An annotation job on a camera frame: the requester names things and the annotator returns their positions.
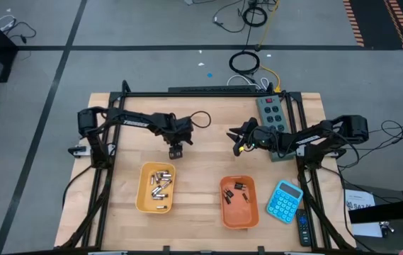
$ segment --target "black metal frame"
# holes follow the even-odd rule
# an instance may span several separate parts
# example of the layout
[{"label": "black metal frame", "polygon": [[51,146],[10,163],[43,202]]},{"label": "black metal frame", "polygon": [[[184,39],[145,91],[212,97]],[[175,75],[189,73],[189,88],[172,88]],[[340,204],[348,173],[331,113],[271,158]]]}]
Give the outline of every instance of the black metal frame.
[{"label": "black metal frame", "polygon": [[[272,90],[268,90],[267,92],[256,92],[256,93],[213,93],[213,92],[194,92],[194,93],[167,93],[167,92],[156,92],[156,93],[148,93],[148,92],[131,92],[129,86],[123,82],[123,90],[121,92],[111,92],[110,93],[110,98],[108,102],[108,107],[114,107],[115,102],[119,100],[119,108],[124,109],[125,106],[125,99],[127,97],[259,97],[259,96],[275,96],[278,95],[280,97],[283,97],[286,100],[286,105],[288,108],[288,117],[289,117],[289,122],[290,122],[290,129],[291,132],[297,132],[297,127],[295,124],[295,115],[294,115],[294,109],[293,109],[293,101],[296,102],[297,104],[297,110],[298,114],[300,116],[300,122],[301,122],[301,128],[305,129],[307,128],[307,120],[305,117],[305,110],[303,107],[303,102],[302,102],[302,95],[300,92],[283,92],[283,93],[275,93]],[[113,134],[113,141],[112,143],[114,145],[118,144],[119,141],[119,133],[120,133],[120,127],[118,125],[114,126],[114,134]],[[107,142],[108,141],[108,131],[106,130],[103,134],[103,141]],[[115,156],[116,153],[112,155],[113,157],[113,163],[108,169],[105,169],[107,171],[106,174],[106,179],[105,183],[111,183],[112,178],[113,178],[113,170],[115,167]],[[305,165],[303,164],[302,160],[296,159],[297,160],[297,170],[298,173],[304,173],[305,172]],[[89,212],[95,208],[96,202],[98,202],[98,191],[99,191],[99,185],[101,182],[101,174],[102,174],[102,169],[96,169],[96,173],[94,176],[93,180],[93,185],[91,189],[91,195],[90,195],[90,201],[89,201]],[[316,200],[317,205],[321,209],[322,212],[324,212],[324,208],[322,206],[322,195],[319,187],[319,180],[317,178],[317,173],[316,171],[311,171],[310,172],[311,178],[312,178],[312,187],[314,191],[314,197]],[[96,241],[94,246],[89,246],[89,238],[90,238],[90,233],[91,233],[91,222],[88,223],[88,227],[86,228],[86,231],[83,233],[83,238],[81,241],[81,247],[79,248],[74,248],[76,244],[73,244],[72,247],[56,247],[56,249],[53,250],[48,250],[48,251],[33,251],[33,252],[26,252],[26,253],[20,253],[22,255],[45,255],[45,254],[65,254],[65,255],[78,255],[78,254],[88,254],[89,252],[95,252],[95,251],[101,251],[102,247],[102,241],[103,241],[103,232],[105,229],[105,223],[106,223],[106,215],[107,215],[107,209],[108,209],[108,198],[110,196],[110,185],[108,185],[108,192],[106,194],[106,198],[103,198],[103,203],[102,206],[100,207],[100,217],[99,217],[99,223],[98,223],[98,229],[96,231]],[[317,252],[317,253],[323,253],[323,254],[344,254],[344,255],[352,255],[352,254],[357,254],[357,251],[354,250],[340,250],[340,249],[332,249],[331,244],[330,244],[330,238],[329,234],[327,233],[327,230],[323,225],[321,225],[322,228],[322,239],[324,242],[324,248],[319,248],[317,245],[317,240],[316,240],[316,234],[314,233],[314,222],[312,218],[312,210],[311,207],[309,206],[308,202],[305,200],[304,197],[304,207],[305,210],[307,211],[307,216],[308,216],[308,224],[310,228],[310,234],[312,237],[312,252]],[[370,252],[360,252],[361,254],[373,254],[376,255],[377,253],[370,253]],[[284,252],[267,252],[264,250],[263,246],[258,246],[257,251],[253,252],[229,252],[229,251],[170,251],[169,246],[163,246],[162,251],[125,251],[122,254],[163,254],[163,255],[169,255],[169,254],[187,254],[187,255],[193,255],[193,254],[241,254],[241,255],[246,255],[246,254],[258,254],[258,255],[264,255],[264,254],[284,254]]]}]

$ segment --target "paper sheet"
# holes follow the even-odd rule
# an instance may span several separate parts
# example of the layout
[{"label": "paper sheet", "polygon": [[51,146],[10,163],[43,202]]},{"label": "paper sheet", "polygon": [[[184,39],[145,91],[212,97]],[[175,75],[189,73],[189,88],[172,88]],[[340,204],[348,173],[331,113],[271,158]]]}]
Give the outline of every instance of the paper sheet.
[{"label": "paper sheet", "polygon": [[[346,206],[349,210],[375,206],[374,197],[368,192],[346,190]],[[352,224],[352,233],[367,237],[382,237],[379,222]]]}]

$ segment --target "wooden table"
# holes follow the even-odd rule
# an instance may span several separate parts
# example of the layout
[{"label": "wooden table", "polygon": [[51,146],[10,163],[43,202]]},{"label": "wooden table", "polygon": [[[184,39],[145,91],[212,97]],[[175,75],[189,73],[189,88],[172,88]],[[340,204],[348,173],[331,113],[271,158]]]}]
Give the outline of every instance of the wooden table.
[{"label": "wooden table", "polygon": [[[108,93],[93,93],[89,106],[106,107],[108,97]],[[325,119],[318,93],[303,93],[302,97],[308,126]],[[228,128],[240,127],[252,116],[259,119],[255,98],[126,98],[125,108],[149,114],[173,112],[178,118],[204,110],[211,114],[212,125],[205,129],[195,127],[194,145],[184,144],[183,158],[177,160],[169,159],[169,146],[161,137],[146,129],[121,127],[103,250],[161,251],[164,245],[169,245],[172,251],[256,251],[257,246],[264,246],[266,251],[310,250],[300,246],[295,222],[284,224],[265,210],[280,180],[298,185],[295,160],[272,163],[268,152],[262,150],[235,157],[233,142],[225,134]],[[283,108],[287,114],[285,102]],[[203,115],[193,119],[201,125],[207,120]],[[297,113],[295,119],[300,130]],[[169,162],[176,167],[173,206],[166,214],[146,214],[135,208],[140,168],[145,162]],[[72,178],[89,164],[88,157],[76,159]],[[323,165],[336,169],[333,159],[325,159]],[[255,181],[260,221],[254,228],[233,230],[222,224],[219,184],[222,177],[229,175],[249,175]],[[94,170],[89,171],[69,189],[55,245],[67,241],[84,219],[93,176]],[[344,224],[339,177],[323,170],[318,170],[318,177],[327,217],[346,241],[355,246]],[[319,221],[313,215],[318,246],[322,247]],[[93,221],[90,244],[94,243],[97,224],[98,217]]]}]

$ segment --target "orange plastic container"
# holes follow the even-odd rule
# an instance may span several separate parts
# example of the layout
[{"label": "orange plastic container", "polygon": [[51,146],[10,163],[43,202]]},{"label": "orange plastic container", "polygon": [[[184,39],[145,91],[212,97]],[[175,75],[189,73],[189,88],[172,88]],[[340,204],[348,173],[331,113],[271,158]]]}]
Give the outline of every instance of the orange plastic container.
[{"label": "orange plastic container", "polygon": [[[163,200],[153,200],[151,191],[157,187],[157,183],[154,180],[154,185],[151,185],[151,175],[157,171],[165,171],[172,175],[171,183],[168,187],[162,190],[160,193],[168,194],[168,198]],[[142,166],[140,174],[140,182],[138,185],[137,200],[135,206],[140,212],[143,213],[167,213],[171,209],[173,203],[173,187],[176,180],[176,168],[172,164],[147,162]],[[158,205],[166,205],[166,209],[157,209]]]},{"label": "orange plastic container", "polygon": [[[246,185],[245,191],[234,189],[236,182]],[[228,188],[234,196],[228,205],[223,197],[224,189]],[[242,195],[249,199],[247,203]],[[220,206],[222,207],[223,225],[230,229],[245,229],[255,227],[259,222],[258,205],[256,202],[255,183],[250,176],[226,176],[220,181]]]}]

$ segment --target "blue calculator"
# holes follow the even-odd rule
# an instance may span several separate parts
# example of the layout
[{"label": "blue calculator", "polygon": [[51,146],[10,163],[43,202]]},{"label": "blue calculator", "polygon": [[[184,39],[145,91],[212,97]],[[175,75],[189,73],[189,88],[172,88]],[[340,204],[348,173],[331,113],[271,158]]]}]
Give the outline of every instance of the blue calculator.
[{"label": "blue calculator", "polygon": [[269,200],[267,212],[289,224],[294,218],[295,211],[302,200],[302,195],[303,191],[297,186],[287,181],[280,181]]}]

